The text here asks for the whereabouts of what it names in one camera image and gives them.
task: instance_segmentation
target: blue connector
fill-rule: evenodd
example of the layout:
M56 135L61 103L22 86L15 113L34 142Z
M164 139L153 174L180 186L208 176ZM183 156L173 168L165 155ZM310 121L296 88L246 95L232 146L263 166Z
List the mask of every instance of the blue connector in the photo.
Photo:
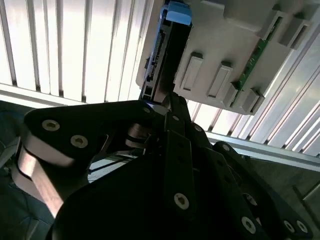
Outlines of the blue connector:
M166 20L189 26L191 24L191 18L191 10L187 4L177 1L169 2Z

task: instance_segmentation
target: green circuit board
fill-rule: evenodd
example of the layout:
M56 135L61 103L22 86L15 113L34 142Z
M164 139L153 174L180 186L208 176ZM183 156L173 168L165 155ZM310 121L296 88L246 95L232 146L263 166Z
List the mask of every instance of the green circuit board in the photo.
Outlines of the green circuit board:
M258 43L256 44L249 60L247 61L243 72L241 73L239 79L237 82L234 83L234 86L236 87L236 89L238 90L238 92L236 93L234 100L231 103L231 107L232 105L236 102L237 98L240 95L240 92L242 91L246 81L248 80L251 72L253 71L253 69L255 68L255 65L257 64L259 58L261 57L261 55L263 54L264 50L266 49L270 39L272 38L273 34L275 33L277 27L279 26L280 22L282 20L282 17L278 17L277 20L275 21L270 33L268 34L268 36L266 37L265 40L263 39L259 39Z

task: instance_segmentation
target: bolt head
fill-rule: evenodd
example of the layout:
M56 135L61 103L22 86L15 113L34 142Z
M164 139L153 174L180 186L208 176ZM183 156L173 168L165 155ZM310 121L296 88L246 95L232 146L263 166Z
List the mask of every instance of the bolt head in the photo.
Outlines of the bolt head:
M198 126L197 124L194 124L194 128L195 128L195 130L197 130L198 132L201 132L201 131L202 131L201 127Z
M82 135L74 135L71 137L70 142L73 146L83 149L88 145L88 140Z
M251 221L250 218L243 216L241 218L241 222L242 225L244 226L244 228L251 234L255 234L256 233L256 226L255 224Z
M182 210L187 210L189 208L189 200L182 193L178 192L174 195L174 202Z
M145 111L145 112L148 113L148 114L150 113L150 109L147 108L147 107L144 107L144 108L143 108L143 111Z
M308 228L301 221L297 220L296 224L298 225L298 227L301 229L302 232L306 234L308 233Z
M283 223L284 223L284 225L286 226L286 228L287 228L291 233L294 233L294 232L295 232L295 229L294 229L294 227L291 225L290 222L288 222L287 220L284 220Z
M227 145L223 144L222 147L223 147L224 150L226 150L228 152L230 151L230 148Z
M47 131L54 132L60 128L60 124L55 120L48 119L42 122L42 127Z

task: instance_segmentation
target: metal rail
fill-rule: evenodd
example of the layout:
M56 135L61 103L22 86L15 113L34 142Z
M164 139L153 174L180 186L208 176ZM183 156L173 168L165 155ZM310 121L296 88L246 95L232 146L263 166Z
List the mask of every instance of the metal rail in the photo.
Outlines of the metal rail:
M320 172L320 158L318 157L212 132L207 132L206 135L212 144L224 141L230 144L239 154Z

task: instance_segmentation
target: metal rod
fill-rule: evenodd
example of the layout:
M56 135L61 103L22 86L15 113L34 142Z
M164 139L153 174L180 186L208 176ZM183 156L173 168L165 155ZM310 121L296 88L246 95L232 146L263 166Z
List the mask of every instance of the metal rod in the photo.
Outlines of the metal rod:
M320 181L318 181L302 198L302 200L306 200L307 198L309 198L312 194L314 194L317 189L320 187Z

